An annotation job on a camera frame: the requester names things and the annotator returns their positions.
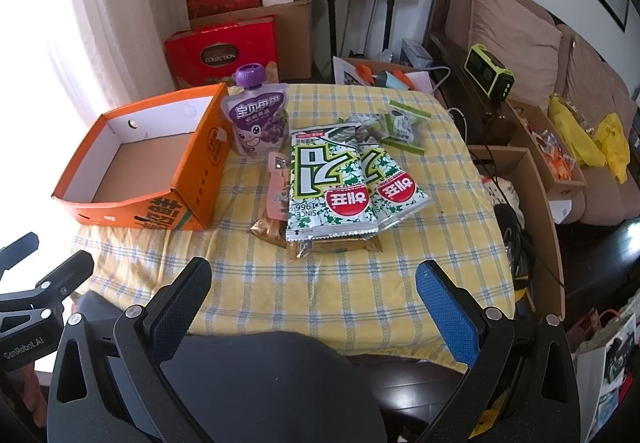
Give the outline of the orange cardboard box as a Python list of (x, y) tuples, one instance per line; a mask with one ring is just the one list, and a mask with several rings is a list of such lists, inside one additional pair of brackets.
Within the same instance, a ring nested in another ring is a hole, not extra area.
[(225, 84), (187, 88), (101, 114), (52, 197), (84, 225), (204, 231), (232, 143)]

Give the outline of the gold brown snack packet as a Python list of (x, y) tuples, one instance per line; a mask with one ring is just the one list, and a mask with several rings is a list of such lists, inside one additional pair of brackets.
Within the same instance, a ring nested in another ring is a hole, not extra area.
[(291, 260), (302, 259), (306, 255), (320, 253), (344, 253), (356, 250), (382, 252), (383, 247), (378, 236), (342, 237), (333, 239), (316, 239), (315, 241), (292, 241), (285, 239), (285, 221), (273, 220), (262, 216), (250, 226), (250, 233), (261, 241), (283, 248)]

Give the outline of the seaweed snack packet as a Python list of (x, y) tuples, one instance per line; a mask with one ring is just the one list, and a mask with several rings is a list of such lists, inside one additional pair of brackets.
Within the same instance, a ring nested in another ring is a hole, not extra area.
[(391, 229), (429, 206), (432, 198), (378, 143), (359, 146), (371, 206), (380, 232)]
[(289, 243), (378, 233), (357, 142), (358, 125), (340, 122), (291, 134)]

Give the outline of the pink snack stick packet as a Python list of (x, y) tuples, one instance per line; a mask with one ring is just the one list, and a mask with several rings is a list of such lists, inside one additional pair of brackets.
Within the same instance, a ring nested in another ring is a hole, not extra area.
[(290, 162), (280, 152), (271, 151), (268, 157), (269, 185), (266, 213), (268, 218), (288, 221), (290, 195)]

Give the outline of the purple grape juice pouch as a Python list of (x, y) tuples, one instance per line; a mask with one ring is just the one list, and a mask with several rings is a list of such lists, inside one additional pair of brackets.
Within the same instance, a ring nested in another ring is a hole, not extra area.
[(231, 123), (239, 155), (260, 158), (279, 151), (288, 137), (288, 86), (268, 83), (261, 64), (235, 71), (239, 93), (224, 96), (221, 109)]

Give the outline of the yellow plaid tablecloth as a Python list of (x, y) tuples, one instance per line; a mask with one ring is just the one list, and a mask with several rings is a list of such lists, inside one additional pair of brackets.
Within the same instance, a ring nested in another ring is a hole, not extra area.
[(454, 367), (416, 292), (416, 268), (433, 260), (484, 307), (515, 311), (506, 248), (480, 174), (448, 112), (433, 96), (382, 88), (294, 84), (293, 128), (382, 112), (392, 100), (427, 113), (422, 155), (395, 160), (431, 204), (382, 233), (380, 252), (355, 250), (291, 259), (250, 226), (265, 209), (262, 160), (230, 154), (209, 229), (145, 231), (84, 226), (74, 246), (93, 256), (87, 288), (128, 307), (151, 299), (188, 261), (212, 266), (212, 288), (192, 324), (197, 335), (297, 331), (344, 354), (390, 354)]

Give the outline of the tall cardboard box by table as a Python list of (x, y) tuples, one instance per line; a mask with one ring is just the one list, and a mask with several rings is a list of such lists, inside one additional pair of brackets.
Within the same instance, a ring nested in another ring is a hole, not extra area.
[(536, 264), (530, 283), (535, 316), (547, 314), (565, 319), (563, 265), (544, 185), (532, 155), (526, 148), (469, 145), (477, 170), (510, 182), (520, 200), (525, 230), (532, 236)]

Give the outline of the cardboard box with snacks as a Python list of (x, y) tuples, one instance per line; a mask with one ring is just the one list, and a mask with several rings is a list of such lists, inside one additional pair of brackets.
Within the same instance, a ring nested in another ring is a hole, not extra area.
[(511, 146), (527, 148), (550, 200), (571, 200), (586, 189), (582, 170), (544, 112), (515, 99), (506, 101), (515, 123)]

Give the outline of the green white candy packet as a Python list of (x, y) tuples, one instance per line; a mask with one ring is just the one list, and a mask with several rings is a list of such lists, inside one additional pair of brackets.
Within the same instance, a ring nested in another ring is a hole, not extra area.
[(429, 112), (391, 100), (383, 114), (386, 137), (383, 143), (419, 156), (424, 155), (424, 130), (432, 115)]

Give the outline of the yellow plastic bag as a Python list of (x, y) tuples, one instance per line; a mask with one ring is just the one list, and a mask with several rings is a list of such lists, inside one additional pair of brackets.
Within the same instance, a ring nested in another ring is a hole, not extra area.
[(606, 166), (618, 184), (627, 182), (630, 147), (616, 112), (606, 114), (597, 126), (591, 126), (573, 103), (558, 93), (552, 93), (548, 118), (560, 133), (570, 155), (581, 166)]

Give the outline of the green black radio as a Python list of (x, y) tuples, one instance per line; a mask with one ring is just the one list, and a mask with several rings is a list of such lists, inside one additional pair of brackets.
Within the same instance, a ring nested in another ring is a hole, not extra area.
[(491, 102), (501, 103), (508, 98), (514, 74), (485, 45), (471, 45), (463, 67)]

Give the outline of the red collection gift box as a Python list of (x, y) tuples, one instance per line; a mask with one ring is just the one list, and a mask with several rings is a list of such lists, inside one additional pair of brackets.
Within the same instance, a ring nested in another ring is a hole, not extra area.
[(164, 51), (180, 88), (233, 84), (235, 71), (247, 64), (261, 64), (268, 82), (280, 80), (273, 16), (178, 32), (164, 42)]

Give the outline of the brown sofa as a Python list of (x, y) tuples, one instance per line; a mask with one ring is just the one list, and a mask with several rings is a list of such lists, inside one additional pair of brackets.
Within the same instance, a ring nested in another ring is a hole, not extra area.
[[(533, 156), (551, 200), (570, 200), (566, 223), (613, 226), (638, 218), (639, 186), (633, 178), (618, 183), (608, 168), (575, 166), (568, 180), (556, 177), (528, 129), (554, 128), (549, 98), (566, 96), (590, 123), (609, 111), (631, 128), (637, 105), (617, 73), (571, 28), (532, 0), (432, 0), (423, 40), (446, 62), (480, 117), (474, 144), (509, 140)], [(505, 102), (494, 105), (464, 68), (471, 45), (488, 47), (514, 74)]]

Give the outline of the white curtain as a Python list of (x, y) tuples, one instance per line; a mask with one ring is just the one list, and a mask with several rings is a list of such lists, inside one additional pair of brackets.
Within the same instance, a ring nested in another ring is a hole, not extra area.
[(44, 0), (54, 71), (82, 120), (174, 91), (164, 42), (188, 25), (186, 0)]

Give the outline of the open cardboard box with tools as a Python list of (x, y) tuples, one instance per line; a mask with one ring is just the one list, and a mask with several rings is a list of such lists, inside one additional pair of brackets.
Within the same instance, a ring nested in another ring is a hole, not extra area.
[(335, 83), (340, 85), (377, 86), (428, 95), (434, 95), (440, 85), (431, 78), (432, 68), (420, 70), (392, 62), (337, 56), (332, 58), (332, 67)]

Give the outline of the brown cardboard box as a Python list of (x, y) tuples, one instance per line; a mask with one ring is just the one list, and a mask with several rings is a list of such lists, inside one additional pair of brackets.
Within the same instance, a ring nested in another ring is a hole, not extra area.
[(276, 27), (280, 78), (285, 81), (307, 80), (311, 77), (312, 65), (311, 2), (296, 0), (288, 4), (195, 18), (190, 21), (190, 27), (195, 30), (213, 24), (272, 16)]

